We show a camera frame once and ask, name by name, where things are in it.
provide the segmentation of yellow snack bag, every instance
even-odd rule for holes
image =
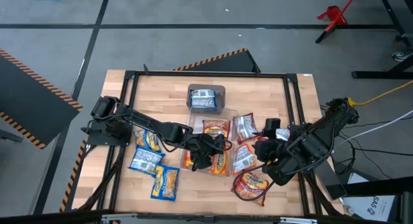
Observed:
[[[156,177],[150,198],[175,201],[179,168],[156,166]]]

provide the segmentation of black panel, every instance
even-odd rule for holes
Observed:
[[[248,52],[241,52],[185,70],[197,72],[254,72],[254,62]]]
[[[79,113],[1,56],[0,110],[46,145]]]

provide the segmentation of yellow cable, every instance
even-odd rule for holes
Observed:
[[[372,102],[372,101],[375,101],[375,100],[377,100],[377,99],[379,99],[379,98],[381,98],[381,97],[383,97],[383,96],[385,96],[385,95],[387,95],[387,94],[389,94],[389,93],[391,93],[391,92],[394,92],[394,91],[396,91],[396,90],[399,90],[400,88],[404,88],[404,87],[406,87],[407,85],[409,85],[409,84],[411,84],[411,83],[413,83],[413,80],[405,83],[404,85],[401,85],[400,87],[393,88],[392,90],[390,90],[390,91],[388,91],[388,92],[385,92],[385,93],[383,93],[383,94],[381,94],[381,95],[379,95],[379,96],[376,96],[375,98],[369,99],[368,101],[365,101],[365,102],[362,102],[362,103],[357,103],[357,102],[351,100],[351,98],[348,97],[348,103],[349,103],[352,107],[353,107],[353,106],[356,106],[356,105],[366,105],[366,104],[368,104],[368,103],[370,103],[370,102]]]

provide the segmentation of red clamp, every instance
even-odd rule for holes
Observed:
[[[334,21],[336,17],[339,16],[336,22],[337,25],[348,25],[346,19],[341,15],[341,11],[336,5],[328,7],[327,11],[324,14],[319,15],[317,19],[320,20],[326,15],[328,16],[330,21]]]

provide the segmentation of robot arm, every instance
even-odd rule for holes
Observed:
[[[82,128],[87,134],[91,131],[102,131],[106,136],[121,138],[124,136],[123,132],[127,129],[125,128],[126,125],[144,128],[155,133],[168,152],[172,152],[177,148],[189,150],[191,160],[194,162],[193,171],[211,166],[211,156],[229,150],[229,148],[226,148],[226,140],[223,135],[213,138],[208,134],[193,134],[192,127],[179,123],[160,122],[129,108],[128,105],[120,103],[120,100],[116,97],[100,97],[91,115],[93,121],[104,121],[106,128],[102,130]],[[174,149],[168,150],[163,142],[174,147]]]
[[[256,141],[254,147],[258,160],[267,162],[263,172],[276,184],[285,185],[297,172],[311,170],[324,162],[332,152],[334,138],[341,129],[347,124],[357,123],[358,113],[347,99],[334,99],[327,105],[325,115],[314,124],[289,127],[292,133],[290,141],[270,136],[269,141]],[[266,129],[270,128],[266,125],[263,133],[269,133]]]

